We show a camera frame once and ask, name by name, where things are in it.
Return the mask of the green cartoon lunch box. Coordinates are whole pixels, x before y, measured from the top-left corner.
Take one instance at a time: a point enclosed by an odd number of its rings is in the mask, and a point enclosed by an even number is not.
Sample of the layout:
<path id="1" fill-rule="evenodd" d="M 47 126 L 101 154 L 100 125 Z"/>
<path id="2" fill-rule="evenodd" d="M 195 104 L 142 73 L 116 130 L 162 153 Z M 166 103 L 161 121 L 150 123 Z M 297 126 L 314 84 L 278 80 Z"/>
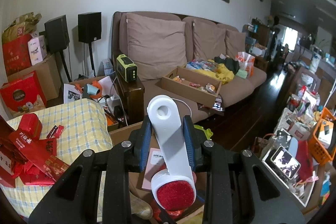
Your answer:
<path id="1" fill-rule="evenodd" d="M 204 127 L 200 126 L 200 125 L 197 125 L 195 124 L 194 125 L 194 128 L 197 129 L 197 130 L 201 130 L 204 132 L 207 140 L 211 140 L 212 136 L 213 136 L 213 132 L 208 128 L 208 129 L 205 129 Z"/>

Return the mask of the brown sofa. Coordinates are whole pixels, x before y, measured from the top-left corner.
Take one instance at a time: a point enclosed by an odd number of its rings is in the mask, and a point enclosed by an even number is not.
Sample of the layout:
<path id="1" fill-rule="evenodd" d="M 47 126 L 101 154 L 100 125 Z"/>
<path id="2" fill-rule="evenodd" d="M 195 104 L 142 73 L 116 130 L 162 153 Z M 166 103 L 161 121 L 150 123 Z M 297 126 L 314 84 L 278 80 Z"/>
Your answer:
<path id="1" fill-rule="evenodd" d="M 207 61 L 220 55 L 224 55 L 228 60 L 233 60 L 238 53 L 245 50 L 245 34 L 230 25 L 217 24 L 193 16 L 182 19 L 175 14 L 165 12 L 116 12 L 112 24 L 112 54 L 114 58 L 120 54 L 127 55 L 127 13 L 185 22 L 187 63 Z M 187 69 L 187 63 L 179 67 Z M 119 72 L 117 78 L 120 97 L 127 114 L 127 121 L 130 124 L 143 120 L 148 103 L 158 95 L 166 95 L 176 99 L 180 116 L 190 115 L 194 122 L 203 120 L 211 114 L 212 107 L 207 107 L 161 88 L 161 78 L 142 81 L 137 75 L 135 81 L 128 83 Z M 251 95 L 265 81 L 266 73 L 257 68 L 246 79 L 235 75 L 232 81 L 222 84 L 217 98 L 222 99 L 223 106 L 231 106 Z"/>

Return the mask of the brown paper bag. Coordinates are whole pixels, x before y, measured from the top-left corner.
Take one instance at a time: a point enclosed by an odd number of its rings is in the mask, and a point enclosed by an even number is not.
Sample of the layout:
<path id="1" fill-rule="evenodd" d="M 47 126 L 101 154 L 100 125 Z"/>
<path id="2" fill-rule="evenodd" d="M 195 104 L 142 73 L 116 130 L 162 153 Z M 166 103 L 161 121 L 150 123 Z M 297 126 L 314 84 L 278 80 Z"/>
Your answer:
<path id="1" fill-rule="evenodd" d="M 2 43 L 11 42 L 23 35 L 30 34 L 37 30 L 37 24 L 41 20 L 40 13 L 34 14 L 33 12 L 26 13 L 17 17 L 11 25 L 8 26 L 2 33 Z"/>

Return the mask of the red rounded tin box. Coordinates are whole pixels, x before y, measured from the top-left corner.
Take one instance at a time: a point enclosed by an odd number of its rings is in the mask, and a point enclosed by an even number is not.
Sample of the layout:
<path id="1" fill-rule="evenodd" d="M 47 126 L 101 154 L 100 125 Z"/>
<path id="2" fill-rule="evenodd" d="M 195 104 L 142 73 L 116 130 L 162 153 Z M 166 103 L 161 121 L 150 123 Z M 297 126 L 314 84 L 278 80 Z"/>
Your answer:
<path id="1" fill-rule="evenodd" d="M 24 131 L 33 140 L 39 140 L 42 131 L 42 123 L 35 113 L 24 114 L 19 122 L 18 129 Z"/>

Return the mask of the shallow cardboard tray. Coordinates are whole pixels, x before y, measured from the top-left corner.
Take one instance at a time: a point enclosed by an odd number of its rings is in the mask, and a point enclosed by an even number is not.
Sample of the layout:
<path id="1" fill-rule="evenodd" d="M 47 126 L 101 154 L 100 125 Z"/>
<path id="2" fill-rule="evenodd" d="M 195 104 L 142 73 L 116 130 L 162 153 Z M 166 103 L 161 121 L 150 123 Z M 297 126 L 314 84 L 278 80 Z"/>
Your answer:
<path id="1" fill-rule="evenodd" d="M 221 87 L 220 80 L 183 67 L 161 78 L 161 88 L 207 107 L 213 107 Z"/>

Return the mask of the orange plastic basket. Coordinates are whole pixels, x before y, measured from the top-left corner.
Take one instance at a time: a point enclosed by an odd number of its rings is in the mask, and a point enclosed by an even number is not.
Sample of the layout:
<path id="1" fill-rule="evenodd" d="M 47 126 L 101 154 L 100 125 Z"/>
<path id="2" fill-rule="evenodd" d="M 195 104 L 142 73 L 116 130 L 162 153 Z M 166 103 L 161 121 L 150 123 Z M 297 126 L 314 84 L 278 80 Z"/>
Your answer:
<path id="1" fill-rule="evenodd" d="M 323 166 L 335 157 L 335 116 L 324 107 L 308 140 L 312 157 Z"/>

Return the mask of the brown cardboard box stack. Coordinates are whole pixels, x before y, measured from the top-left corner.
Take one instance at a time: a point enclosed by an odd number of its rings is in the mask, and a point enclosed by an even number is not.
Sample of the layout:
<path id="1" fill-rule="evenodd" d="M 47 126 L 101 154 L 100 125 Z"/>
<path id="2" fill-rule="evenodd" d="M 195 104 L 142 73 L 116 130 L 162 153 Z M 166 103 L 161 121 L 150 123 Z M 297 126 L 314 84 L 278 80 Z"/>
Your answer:
<path id="1" fill-rule="evenodd" d="M 23 76 L 33 71 L 36 71 L 46 100 L 49 101 L 57 98 L 59 96 L 62 81 L 60 79 L 60 74 L 56 65 L 55 55 L 48 54 L 41 63 L 14 73 L 13 75 L 8 76 L 7 79 L 9 82 L 11 82 L 22 78 Z"/>

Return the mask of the red tall gift bag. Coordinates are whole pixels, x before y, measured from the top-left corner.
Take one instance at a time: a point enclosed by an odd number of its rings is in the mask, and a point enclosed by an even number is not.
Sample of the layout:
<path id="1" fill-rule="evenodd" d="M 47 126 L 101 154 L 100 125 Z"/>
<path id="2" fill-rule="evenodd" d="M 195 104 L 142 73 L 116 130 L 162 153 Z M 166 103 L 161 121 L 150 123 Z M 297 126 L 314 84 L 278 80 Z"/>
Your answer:
<path id="1" fill-rule="evenodd" d="M 5 70 L 8 76 L 31 66 L 28 48 L 28 42 L 31 39 L 30 34 L 25 34 L 2 45 Z"/>

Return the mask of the green portable radio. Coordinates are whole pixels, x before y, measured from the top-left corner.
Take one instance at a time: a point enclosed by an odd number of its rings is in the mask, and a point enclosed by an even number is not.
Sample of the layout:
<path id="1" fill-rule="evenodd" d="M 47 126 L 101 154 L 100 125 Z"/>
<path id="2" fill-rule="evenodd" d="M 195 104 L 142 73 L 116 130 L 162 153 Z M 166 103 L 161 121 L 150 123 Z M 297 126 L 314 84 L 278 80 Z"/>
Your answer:
<path id="1" fill-rule="evenodd" d="M 127 55 L 120 54 L 117 57 L 117 71 L 128 83 L 137 79 L 137 65 Z"/>

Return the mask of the brown sofa cushion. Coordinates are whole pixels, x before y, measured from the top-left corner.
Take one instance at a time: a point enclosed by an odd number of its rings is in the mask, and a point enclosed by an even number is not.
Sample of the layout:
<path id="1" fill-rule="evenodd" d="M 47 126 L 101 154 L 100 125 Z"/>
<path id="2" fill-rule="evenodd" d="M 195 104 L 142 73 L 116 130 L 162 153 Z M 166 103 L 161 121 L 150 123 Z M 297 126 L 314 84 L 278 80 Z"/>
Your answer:
<path id="1" fill-rule="evenodd" d="M 142 81 L 157 80 L 185 65 L 185 22 L 127 13 L 127 55 Z"/>

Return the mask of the red chocolate gift box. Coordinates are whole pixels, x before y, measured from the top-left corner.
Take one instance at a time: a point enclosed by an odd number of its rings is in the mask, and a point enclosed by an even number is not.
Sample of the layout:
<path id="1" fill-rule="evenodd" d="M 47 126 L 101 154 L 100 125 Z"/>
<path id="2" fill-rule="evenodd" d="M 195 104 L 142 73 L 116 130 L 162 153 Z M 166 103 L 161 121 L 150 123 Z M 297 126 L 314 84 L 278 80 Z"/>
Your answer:
<path id="1" fill-rule="evenodd" d="M 3 84 L 1 97 L 13 117 L 45 109 L 47 104 L 36 71 Z"/>

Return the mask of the large open cardboard box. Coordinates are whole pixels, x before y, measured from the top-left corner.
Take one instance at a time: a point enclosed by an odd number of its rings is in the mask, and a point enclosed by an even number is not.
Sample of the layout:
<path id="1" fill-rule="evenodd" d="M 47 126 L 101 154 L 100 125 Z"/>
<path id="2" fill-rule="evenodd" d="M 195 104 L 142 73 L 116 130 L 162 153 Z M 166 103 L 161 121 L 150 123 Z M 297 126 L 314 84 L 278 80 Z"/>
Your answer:
<path id="1" fill-rule="evenodd" d="M 123 127 L 121 129 L 112 131 L 110 137 L 114 145 L 122 143 L 123 141 L 130 140 L 133 143 L 135 135 L 138 134 L 142 126 L 142 122 L 133 124 L 131 126 Z M 141 200 L 151 204 L 154 200 L 153 195 L 149 189 L 142 187 L 144 177 L 147 175 L 145 169 L 141 173 L 129 173 L 129 188 L 133 195 Z M 176 223 L 202 223 L 201 217 L 203 216 L 204 205 L 200 200 L 186 209 L 179 218 L 176 218 Z"/>

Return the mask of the red foil ball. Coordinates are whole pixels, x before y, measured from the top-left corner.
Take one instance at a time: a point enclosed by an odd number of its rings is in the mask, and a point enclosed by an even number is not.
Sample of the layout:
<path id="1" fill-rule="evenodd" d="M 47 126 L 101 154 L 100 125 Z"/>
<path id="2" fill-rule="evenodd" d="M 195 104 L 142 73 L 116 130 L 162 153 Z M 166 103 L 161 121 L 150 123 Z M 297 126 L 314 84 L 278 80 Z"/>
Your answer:
<path id="1" fill-rule="evenodd" d="M 159 205 L 156 203 L 155 200 L 152 200 L 150 203 L 150 206 L 152 208 L 153 211 L 153 218 L 158 221 L 161 222 L 162 220 L 160 219 L 159 215 L 161 213 L 161 209 L 159 208 Z M 185 210 L 177 210 L 177 211 L 169 211 L 166 210 L 165 212 L 171 217 L 171 219 L 176 220 L 177 218 L 179 218 L 183 212 Z"/>

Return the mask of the small pink white box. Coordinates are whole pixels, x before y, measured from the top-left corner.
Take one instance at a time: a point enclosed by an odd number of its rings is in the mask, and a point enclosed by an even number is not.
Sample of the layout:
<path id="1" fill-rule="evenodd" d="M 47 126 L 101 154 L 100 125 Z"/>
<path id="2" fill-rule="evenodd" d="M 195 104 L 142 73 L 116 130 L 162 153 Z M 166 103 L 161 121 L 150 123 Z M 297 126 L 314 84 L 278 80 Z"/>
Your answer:
<path id="1" fill-rule="evenodd" d="M 41 63 L 47 57 L 45 37 L 36 36 L 28 42 L 31 65 Z"/>

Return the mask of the white red lint brush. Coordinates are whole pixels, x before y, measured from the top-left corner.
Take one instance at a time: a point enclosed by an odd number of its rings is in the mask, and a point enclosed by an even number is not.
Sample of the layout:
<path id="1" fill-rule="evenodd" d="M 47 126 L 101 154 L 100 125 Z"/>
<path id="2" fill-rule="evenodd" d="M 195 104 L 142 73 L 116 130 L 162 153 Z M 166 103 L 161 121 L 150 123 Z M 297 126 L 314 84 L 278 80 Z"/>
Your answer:
<path id="1" fill-rule="evenodd" d="M 169 96 L 159 95 L 151 99 L 147 113 L 166 165 L 151 178 L 153 197 L 165 210 L 185 210 L 194 203 L 196 189 L 178 107 Z"/>

